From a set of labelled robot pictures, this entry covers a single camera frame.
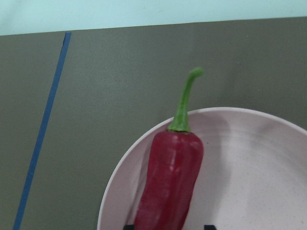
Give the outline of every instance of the blue tape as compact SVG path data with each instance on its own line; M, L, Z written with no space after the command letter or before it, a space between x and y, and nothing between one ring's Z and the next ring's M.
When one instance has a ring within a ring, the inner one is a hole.
M57 89L58 89L59 80L60 80L61 73L62 73L62 70L63 70L64 61L65 61L65 57L66 57L66 54L67 54L70 39L71 39L71 32L66 32L65 37L64 37L64 41L63 41L63 46L62 46L62 49L61 49L61 53L59 55L59 61L58 61L57 69L56 69L56 72L55 72L55 75L54 75L54 78L53 78L53 82L52 82L52 85L51 85L51 89L50 89L50 92L49 92L49 96L48 96L46 108L45 108L45 111L44 111L43 119L42 119L40 129L39 129L39 132L38 132L38 135L37 135L36 144L35 144L35 147L34 147L34 150L33 150L31 162L30 162L29 169L28 169L28 174L27 174L27 177L25 179L24 189L23 189L23 193L21 195L19 206L18 206L13 230L19 230L21 222L23 220L25 206L26 206L26 203L27 203L27 200L28 200L28 197L29 197L31 183L32 183L32 180L33 180L38 156L39 156L39 153L40 153L40 150L42 148L43 141L44 141L44 137L45 137L45 133L46 133L46 129L47 129L52 105L53 105L54 98L55 98L55 95L56 95L56 92L57 92Z

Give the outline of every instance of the chili pepper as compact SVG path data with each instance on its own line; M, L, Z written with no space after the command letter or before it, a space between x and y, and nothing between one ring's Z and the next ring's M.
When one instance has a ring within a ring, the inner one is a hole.
M189 131L187 104L202 73L201 68L189 73L173 122L153 138L135 230L181 230L184 225L203 157L202 141Z

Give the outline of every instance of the bowl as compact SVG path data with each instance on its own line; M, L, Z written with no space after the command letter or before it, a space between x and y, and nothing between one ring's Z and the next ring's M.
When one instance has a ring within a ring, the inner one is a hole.
M132 224L154 135L124 154L106 187L98 230ZM307 131L273 115L231 107L189 112L205 153L183 230L307 229Z

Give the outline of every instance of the light blue wall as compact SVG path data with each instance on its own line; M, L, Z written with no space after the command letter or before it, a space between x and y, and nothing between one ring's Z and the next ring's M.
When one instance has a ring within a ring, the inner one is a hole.
M307 16L307 0L0 0L0 35Z

